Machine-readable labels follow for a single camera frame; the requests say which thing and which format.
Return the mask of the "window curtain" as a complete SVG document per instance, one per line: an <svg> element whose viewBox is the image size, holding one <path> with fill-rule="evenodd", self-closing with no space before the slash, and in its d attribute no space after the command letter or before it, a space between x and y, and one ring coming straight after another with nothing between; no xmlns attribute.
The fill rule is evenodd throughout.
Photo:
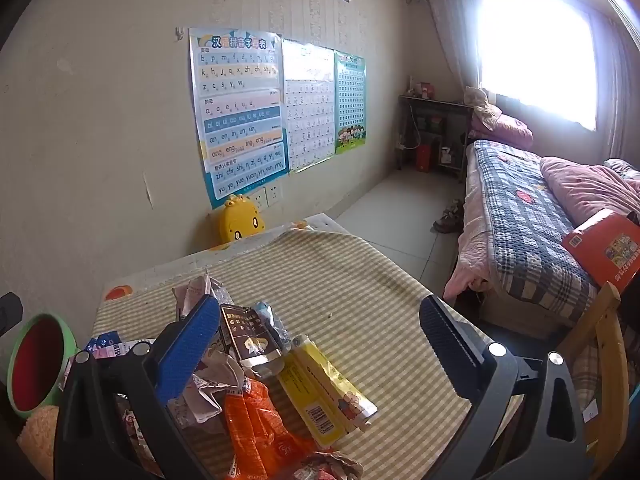
<svg viewBox="0 0 640 480"><path fill-rule="evenodd" d="M480 0L427 0L442 50L462 90L480 85L477 14Z"/></svg>

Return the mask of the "yellow duck stool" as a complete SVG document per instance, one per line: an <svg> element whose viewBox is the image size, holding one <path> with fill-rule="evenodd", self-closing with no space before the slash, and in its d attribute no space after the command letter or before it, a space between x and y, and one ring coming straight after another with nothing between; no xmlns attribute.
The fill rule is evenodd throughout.
<svg viewBox="0 0 640 480"><path fill-rule="evenodd" d="M222 206L208 215L208 222L212 228L213 250L266 229L257 205L242 194L229 195Z"/></svg>

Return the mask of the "pink pillow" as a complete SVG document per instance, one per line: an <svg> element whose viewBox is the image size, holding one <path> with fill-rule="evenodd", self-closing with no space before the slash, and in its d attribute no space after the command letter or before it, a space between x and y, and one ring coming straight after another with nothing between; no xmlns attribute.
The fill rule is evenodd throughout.
<svg viewBox="0 0 640 480"><path fill-rule="evenodd" d="M534 144L534 135L524 122L504 114L498 106L491 104L483 89L466 87L464 102L473 109L471 139L493 140L529 150Z"/></svg>

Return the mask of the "wooden chair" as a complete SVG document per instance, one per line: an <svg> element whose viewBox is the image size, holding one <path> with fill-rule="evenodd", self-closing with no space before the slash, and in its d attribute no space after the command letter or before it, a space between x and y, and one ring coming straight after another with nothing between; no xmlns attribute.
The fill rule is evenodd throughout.
<svg viewBox="0 0 640 480"><path fill-rule="evenodd" d="M610 282L579 318L564 318L568 332L556 347L573 365L592 344L597 346L600 378L599 414L585 423L587 457L592 460L589 477L597 479L611 466L627 440L630 422L628 359L617 309L620 293Z"/></svg>

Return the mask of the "orange snack wrapper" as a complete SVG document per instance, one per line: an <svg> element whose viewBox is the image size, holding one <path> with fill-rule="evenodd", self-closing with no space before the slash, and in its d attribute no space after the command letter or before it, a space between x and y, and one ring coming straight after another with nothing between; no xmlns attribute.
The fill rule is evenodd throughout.
<svg viewBox="0 0 640 480"><path fill-rule="evenodd" d="M241 393L226 395L224 418L233 448L227 479L274 479L316 450L313 440L286 429L268 387L258 380L246 378Z"/></svg>

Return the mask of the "dark brown cigarette box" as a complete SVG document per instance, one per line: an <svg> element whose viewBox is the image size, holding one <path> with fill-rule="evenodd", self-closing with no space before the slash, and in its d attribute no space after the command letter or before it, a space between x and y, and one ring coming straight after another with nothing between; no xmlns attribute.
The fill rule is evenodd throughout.
<svg viewBox="0 0 640 480"><path fill-rule="evenodd" d="M284 369L283 354L258 313L232 304L220 307L224 339L247 375L266 379Z"/></svg>

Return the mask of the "red cardboard box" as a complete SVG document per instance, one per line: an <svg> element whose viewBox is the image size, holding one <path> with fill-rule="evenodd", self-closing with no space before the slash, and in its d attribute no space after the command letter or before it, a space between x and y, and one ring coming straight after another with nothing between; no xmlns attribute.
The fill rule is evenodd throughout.
<svg viewBox="0 0 640 480"><path fill-rule="evenodd" d="M593 281L610 282L620 294L639 273L639 243L639 227L611 209L597 212L562 240Z"/></svg>

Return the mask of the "shoes on floor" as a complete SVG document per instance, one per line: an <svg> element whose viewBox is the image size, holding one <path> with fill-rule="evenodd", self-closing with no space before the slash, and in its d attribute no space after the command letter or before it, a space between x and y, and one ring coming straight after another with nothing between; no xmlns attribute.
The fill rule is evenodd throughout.
<svg viewBox="0 0 640 480"><path fill-rule="evenodd" d="M433 222L433 230L437 233L461 233L463 230L463 202L455 200L443 212L440 218Z"/></svg>

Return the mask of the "pink torn wrapper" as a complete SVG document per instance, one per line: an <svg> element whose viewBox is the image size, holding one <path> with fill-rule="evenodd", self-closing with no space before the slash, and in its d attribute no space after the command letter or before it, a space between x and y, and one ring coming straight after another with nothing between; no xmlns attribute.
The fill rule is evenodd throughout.
<svg viewBox="0 0 640 480"><path fill-rule="evenodd" d="M183 393L168 402L180 429L195 428L209 434L224 433L224 399L242 392L244 372L227 353L209 349L192 373Z"/></svg>

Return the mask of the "white chart poster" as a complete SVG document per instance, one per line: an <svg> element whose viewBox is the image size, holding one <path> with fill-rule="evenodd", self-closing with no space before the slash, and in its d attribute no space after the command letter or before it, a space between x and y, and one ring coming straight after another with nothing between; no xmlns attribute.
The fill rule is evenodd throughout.
<svg viewBox="0 0 640 480"><path fill-rule="evenodd" d="M335 153L334 51L283 40L288 166L299 172Z"/></svg>

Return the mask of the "pink white carton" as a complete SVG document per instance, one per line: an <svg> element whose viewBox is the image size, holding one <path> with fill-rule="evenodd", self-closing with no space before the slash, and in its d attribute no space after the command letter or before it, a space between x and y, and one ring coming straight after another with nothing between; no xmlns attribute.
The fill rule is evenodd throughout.
<svg viewBox="0 0 640 480"><path fill-rule="evenodd" d="M233 300L223 284L209 274L191 278L186 284L172 289L176 300L178 320L186 318L198 302L205 296L213 296L220 304L232 304Z"/></svg>

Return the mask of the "wall power outlet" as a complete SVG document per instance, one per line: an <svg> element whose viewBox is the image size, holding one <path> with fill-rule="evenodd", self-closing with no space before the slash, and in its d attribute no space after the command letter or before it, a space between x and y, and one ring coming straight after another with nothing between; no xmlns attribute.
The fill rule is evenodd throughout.
<svg viewBox="0 0 640 480"><path fill-rule="evenodd" d="M250 200L259 211L277 205L282 200L282 190L277 181L269 182L261 188L255 188L250 193Z"/></svg>

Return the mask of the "bed with plaid quilt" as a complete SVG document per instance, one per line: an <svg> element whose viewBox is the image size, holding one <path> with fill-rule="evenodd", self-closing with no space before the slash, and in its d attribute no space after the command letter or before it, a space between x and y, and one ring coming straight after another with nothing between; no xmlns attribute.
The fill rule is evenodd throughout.
<svg viewBox="0 0 640 480"><path fill-rule="evenodd" d="M566 328L564 318L580 317L598 286L562 245L575 226L548 188L541 159L496 141L469 146L463 231L444 297L479 292L484 321L546 339ZM590 166L639 180L621 159Z"/></svg>

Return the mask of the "pink blanket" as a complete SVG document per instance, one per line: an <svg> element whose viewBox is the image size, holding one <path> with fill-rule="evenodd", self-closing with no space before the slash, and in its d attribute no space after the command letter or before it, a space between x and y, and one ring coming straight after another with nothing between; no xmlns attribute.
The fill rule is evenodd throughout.
<svg viewBox="0 0 640 480"><path fill-rule="evenodd" d="M543 157L540 172L548 188L579 226L602 209L626 216L639 213L639 180L624 179L605 166L590 166L559 157Z"/></svg>

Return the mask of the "yellow cardboard box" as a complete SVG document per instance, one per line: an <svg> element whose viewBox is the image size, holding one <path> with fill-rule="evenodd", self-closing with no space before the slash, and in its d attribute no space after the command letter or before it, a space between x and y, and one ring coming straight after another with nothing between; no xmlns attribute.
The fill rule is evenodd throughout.
<svg viewBox="0 0 640 480"><path fill-rule="evenodd" d="M328 450L354 431L365 432L378 414L307 335L293 339L283 362L278 381L319 448Z"/></svg>

